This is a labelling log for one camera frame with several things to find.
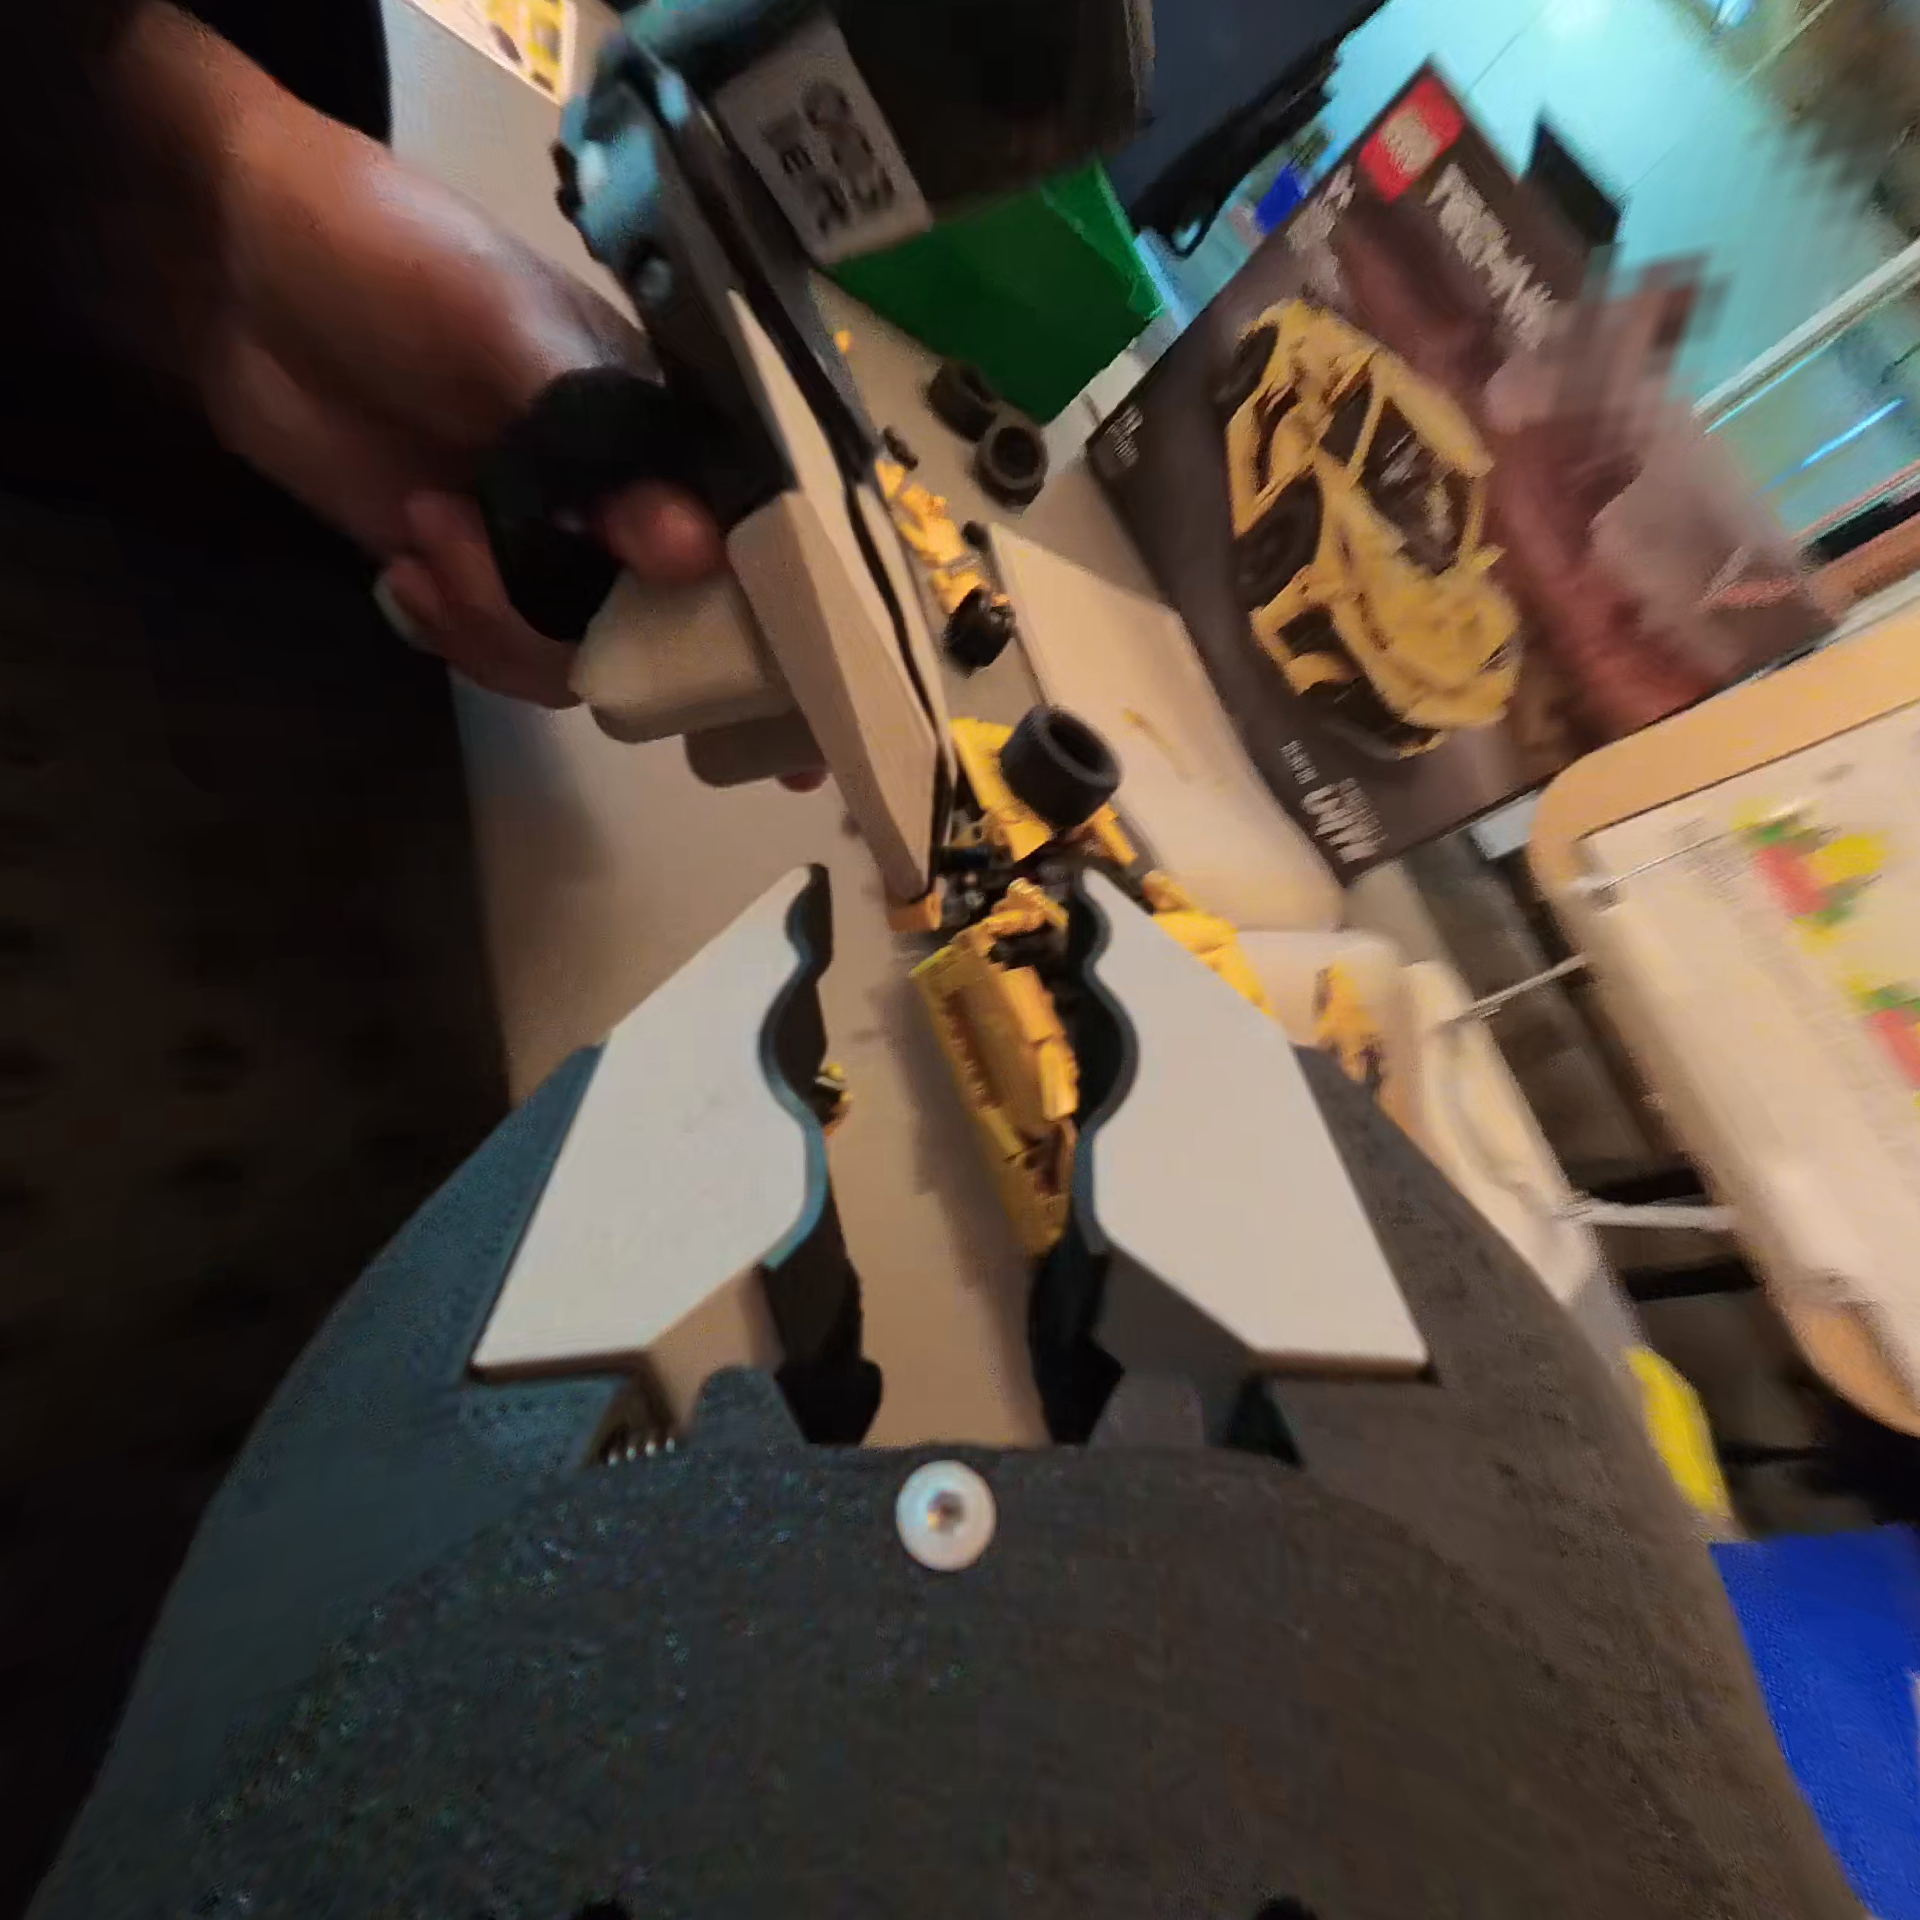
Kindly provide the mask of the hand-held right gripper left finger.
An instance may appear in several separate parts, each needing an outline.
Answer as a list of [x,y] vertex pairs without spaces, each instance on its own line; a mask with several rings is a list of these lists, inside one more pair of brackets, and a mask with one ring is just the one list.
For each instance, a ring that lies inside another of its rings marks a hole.
[[781,875],[593,1049],[470,1352],[478,1380],[613,1376],[686,1432],[714,1372],[776,1382],[816,1445],[882,1405],[836,1217],[825,866]]

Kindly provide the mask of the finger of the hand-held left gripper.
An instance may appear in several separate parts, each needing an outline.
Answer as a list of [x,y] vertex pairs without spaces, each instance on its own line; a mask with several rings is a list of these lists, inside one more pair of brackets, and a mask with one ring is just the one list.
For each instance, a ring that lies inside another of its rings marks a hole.
[[868,452],[843,454],[781,343],[729,296],[739,363],[793,481],[727,539],[731,575],[899,901],[929,892],[951,793],[943,670]]
[[943,502],[875,429],[819,273],[805,296],[830,389],[805,433],[805,717],[825,751],[949,751],[949,612],[928,555]]

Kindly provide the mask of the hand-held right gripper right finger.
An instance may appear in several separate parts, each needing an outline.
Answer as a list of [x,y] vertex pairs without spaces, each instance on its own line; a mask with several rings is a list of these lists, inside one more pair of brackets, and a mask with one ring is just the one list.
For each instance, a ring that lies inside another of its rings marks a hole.
[[1054,1442],[1170,1380],[1211,1442],[1281,1439],[1275,1380],[1419,1380],[1426,1337],[1283,1024],[1117,879],[1067,895],[1067,1222],[1031,1276]]

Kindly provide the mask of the yellow toy brick car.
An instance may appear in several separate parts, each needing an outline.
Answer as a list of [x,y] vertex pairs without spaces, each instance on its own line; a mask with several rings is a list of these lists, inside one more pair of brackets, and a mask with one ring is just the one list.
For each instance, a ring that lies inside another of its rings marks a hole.
[[976,717],[949,730],[957,796],[938,866],[946,922],[912,981],[1022,1253],[1041,1260],[1067,1231],[1083,1129],[1067,884],[1083,869],[1111,875],[1211,974],[1391,1107],[1384,1016],[1354,962],[1300,962],[1305,1009],[1283,1011],[1281,988],[1255,969],[1250,936],[1153,866],[1114,798],[1083,827],[1054,834],[1005,793],[997,751],[1010,732]]

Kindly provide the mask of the person's left forearm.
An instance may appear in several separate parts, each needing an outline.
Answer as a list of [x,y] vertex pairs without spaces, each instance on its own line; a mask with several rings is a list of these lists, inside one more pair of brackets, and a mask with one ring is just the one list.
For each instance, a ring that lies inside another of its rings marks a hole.
[[149,80],[142,27],[231,53],[386,144],[380,3],[2,3],[2,492],[133,509],[226,481],[188,372],[218,303],[214,165]]

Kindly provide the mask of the grey desk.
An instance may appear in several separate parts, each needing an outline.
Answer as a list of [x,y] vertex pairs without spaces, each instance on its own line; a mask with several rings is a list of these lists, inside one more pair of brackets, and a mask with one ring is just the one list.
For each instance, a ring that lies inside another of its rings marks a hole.
[[[425,3],[380,9],[394,153],[610,300],[610,279],[554,209],[549,144],[561,109],[430,20]],[[823,294],[823,313],[849,324],[855,386],[918,448],[928,484],[951,498],[954,517],[988,517],[966,457],[923,409],[928,350],[849,294]],[[1083,465],[1088,406],[1075,397],[1049,428],[1064,465],[1022,539],[1058,561],[1054,573],[1075,562],[1106,580],[1109,602],[1146,594],[1143,562]],[[1466,1005],[1412,883],[1384,869],[1354,904],[1255,774],[1214,684],[1200,687],[1190,645],[1170,659],[1175,666],[1159,675],[1164,717],[1177,720],[1177,751],[1189,753],[1195,737],[1200,761],[1177,758],[1175,769],[1134,720],[1094,717],[1126,765],[1122,820],[1137,827],[1137,845],[1237,922],[1287,993],[1287,969],[1308,964],[1318,941],[1315,955],[1337,948],[1337,964],[1370,974],[1365,993],[1380,997],[1382,1019],[1391,1005],[1394,1033]],[[836,796],[793,796],[781,783],[706,787],[679,743],[613,743],[586,709],[546,712],[466,687],[454,709],[515,1096],[600,1042],[786,869],[828,866],[834,962],[823,1004],[828,1049],[852,1072],[852,1116],[828,1156],[863,1279],[868,1352],[884,1376],[871,1439],[1038,1445],[1045,1415],[1022,1331],[1022,1253],[912,993],[906,940],[882,931],[882,884]],[[1562,1218],[1540,1231],[1549,1251],[1523,1253],[1543,1273],[1534,1289],[1560,1300],[1635,1398],[1628,1350],[1644,1329],[1599,1237]]]

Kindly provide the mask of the person's left hand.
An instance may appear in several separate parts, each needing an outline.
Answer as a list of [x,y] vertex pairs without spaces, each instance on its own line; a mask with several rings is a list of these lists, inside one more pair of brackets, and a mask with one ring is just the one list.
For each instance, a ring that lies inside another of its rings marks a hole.
[[214,435],[375,567],[402,633],[466,681],[577,708],[571,651],[513,606],[474,481],[566,372],[640,372],[600,294],[224,35],[139,3],[107,56],[162,245],[165,363]]

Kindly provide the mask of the green plastic bin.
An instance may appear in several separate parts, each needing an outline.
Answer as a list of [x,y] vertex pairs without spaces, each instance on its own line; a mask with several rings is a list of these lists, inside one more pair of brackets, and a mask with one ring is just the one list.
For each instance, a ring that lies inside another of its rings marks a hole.
[[828,278],[929,354],[1058,419],[1163,313],[1106,162],[933,225]]

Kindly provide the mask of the yellow sticky note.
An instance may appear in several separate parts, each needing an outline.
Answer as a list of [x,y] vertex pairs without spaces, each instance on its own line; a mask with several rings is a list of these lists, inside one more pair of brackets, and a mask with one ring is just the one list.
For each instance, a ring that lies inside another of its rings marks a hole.
[[1674,1490],[1718,1536],[1739,1527],[1736,1503],[1718,1467],[1713,1428],[1694,1384],[1651,1346],[1624,1352],[1636,1387],[1646,1439],[1662,1458]]

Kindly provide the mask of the toy car set box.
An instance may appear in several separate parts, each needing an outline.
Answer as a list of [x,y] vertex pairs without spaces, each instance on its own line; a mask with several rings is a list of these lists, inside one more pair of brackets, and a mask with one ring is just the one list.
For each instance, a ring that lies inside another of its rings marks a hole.
[[1707,313],[1700,266],[1618,272],[1423,63],[1091,435],[1337,875],[1833,633],[1680,396]]

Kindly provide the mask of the printed instruction sheet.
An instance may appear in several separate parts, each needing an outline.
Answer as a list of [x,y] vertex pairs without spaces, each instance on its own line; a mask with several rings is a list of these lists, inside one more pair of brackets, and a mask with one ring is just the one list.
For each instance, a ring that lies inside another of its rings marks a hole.
[[1917,708],[1577,840],[1620,969],[1753,1173],[1917,1202]]

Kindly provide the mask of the blue plastic bin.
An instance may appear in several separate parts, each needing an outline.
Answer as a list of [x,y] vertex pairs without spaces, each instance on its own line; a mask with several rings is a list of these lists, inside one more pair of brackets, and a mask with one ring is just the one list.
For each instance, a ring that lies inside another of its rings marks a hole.
[[1713,1547],[1772,1736],[1869,1917],[1917,1917],[1917,1527]]

